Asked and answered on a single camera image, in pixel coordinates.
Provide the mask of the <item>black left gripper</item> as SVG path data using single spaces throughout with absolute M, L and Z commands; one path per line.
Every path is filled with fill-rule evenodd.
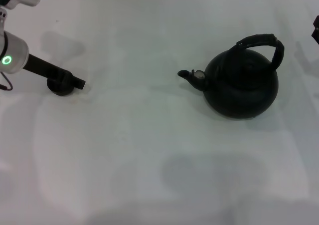
M 74 76 L 70 71 L 55 66 L 32 54 L 29 55 L 23 69 L 53 80 L 59 84 L 69 84 L 71 87 L 79 90 L 83 90 L 86 84 L 86 81 Z

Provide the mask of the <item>small black teacup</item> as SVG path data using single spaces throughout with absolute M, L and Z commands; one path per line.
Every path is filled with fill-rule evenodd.
M 49 78 L 47 79 L 46 83 L 48 89 L 58 96 L 70 95 L 74 90 L 74 87 L 69 84 L 60 83 Z

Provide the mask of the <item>black round teapot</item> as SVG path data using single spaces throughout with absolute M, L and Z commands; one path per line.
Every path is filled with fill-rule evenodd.
M 273 34 L 256 34 L 217 55 L 204 71 L 181 70 L 177 74 L 203 92 L 217 113 L 250 119 L 275 101 L 279 90 L 277 69 L 284 53 L 284 45 Z

